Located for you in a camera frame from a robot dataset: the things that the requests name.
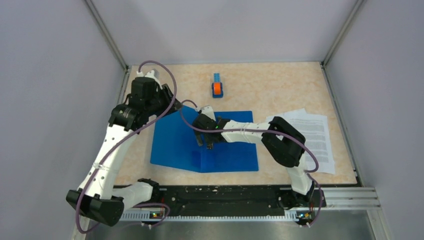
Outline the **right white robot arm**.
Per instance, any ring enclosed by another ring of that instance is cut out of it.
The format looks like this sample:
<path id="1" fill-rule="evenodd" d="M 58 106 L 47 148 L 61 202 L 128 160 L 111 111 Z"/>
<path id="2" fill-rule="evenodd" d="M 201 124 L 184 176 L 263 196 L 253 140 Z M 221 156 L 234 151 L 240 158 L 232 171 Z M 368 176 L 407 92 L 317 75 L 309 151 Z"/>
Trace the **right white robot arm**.
<path id="1" fill-rule="evenodd" d="M 216 117 L 209 105 L 197 110 L 191 124 L 199 146 L 212 149 L 217 143 L 247 143 L 262 145 L 273 160 L 285 167 L 291 191 L 279 203 L 285 209 L 310 207 L 317 184 L 311 173 L 317 172 L 317 157 L 306 146 L 305 136 L 280 116 L 268 122 L 239 122 Z"/>

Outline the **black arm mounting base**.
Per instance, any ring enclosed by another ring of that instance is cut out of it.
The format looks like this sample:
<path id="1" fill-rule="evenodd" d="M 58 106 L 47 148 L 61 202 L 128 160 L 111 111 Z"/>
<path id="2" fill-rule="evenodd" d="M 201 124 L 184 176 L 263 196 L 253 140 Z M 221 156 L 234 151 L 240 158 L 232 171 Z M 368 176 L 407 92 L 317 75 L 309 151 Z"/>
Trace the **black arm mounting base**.
<path id="1" fill-rule="evenodd" d="M 327 205 L 317 186 L 303 196 L 289 185 L 158 185 L 147 203 L 167 205 L 169 217 L 280 217 Z"/>

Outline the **blue file folder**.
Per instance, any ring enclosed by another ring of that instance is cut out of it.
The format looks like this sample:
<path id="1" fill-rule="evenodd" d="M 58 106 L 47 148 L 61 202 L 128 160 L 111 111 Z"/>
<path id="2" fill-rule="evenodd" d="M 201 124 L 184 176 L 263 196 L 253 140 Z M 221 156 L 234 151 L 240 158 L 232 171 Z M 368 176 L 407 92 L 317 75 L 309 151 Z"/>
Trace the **blue file folder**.
<path id="1" fill-rule="evenodd" d="M 150 163 L 197 173 L 257 172 L 255 144 L 216 143 L 213 149 L 198 146 L 194 131 L 183 120 L 192 123 L 198 113 L 184 106 L 178 112 L 155 123 Z"/>

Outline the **white printed paper stack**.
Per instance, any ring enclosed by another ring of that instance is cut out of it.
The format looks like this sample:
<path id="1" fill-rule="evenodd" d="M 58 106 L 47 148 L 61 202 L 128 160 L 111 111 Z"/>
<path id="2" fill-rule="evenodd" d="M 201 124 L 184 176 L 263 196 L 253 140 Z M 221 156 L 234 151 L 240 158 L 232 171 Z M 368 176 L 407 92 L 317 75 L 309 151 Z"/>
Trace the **white printed paper stack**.
<path id="1" fill-rule="evenodd" d="M 336 174 L 326 115 L 308 113 L 305 108 L 300 108 L 279 113 L 276 116 L 286 120 L 304 135 L 305 146 L 314 154 L 319 164 L 318 173 Z"/>

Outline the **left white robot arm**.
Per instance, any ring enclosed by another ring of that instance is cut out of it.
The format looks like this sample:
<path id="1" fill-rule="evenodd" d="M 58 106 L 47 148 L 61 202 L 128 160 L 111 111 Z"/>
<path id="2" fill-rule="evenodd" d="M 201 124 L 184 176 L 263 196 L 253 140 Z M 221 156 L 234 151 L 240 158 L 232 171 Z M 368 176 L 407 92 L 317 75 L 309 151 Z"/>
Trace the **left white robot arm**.
<path id="1" fill-rule="evenodd" d="M 139 132 L 150 126 L 150 117 L 165 117 L 182 108 L 169 86 L 160 83 L 158 75 L 155 69 L 147 73 L 138 71 L 124 103 L 112 110 L 103 143 L 87 176 L 66 195 L 76 217 L 112 227 L 126 210 L 140 203 L 154 207 L 160 202 L 159 183 L 151 179 L 141 178 L 114 189 L 125 155 Z"/>

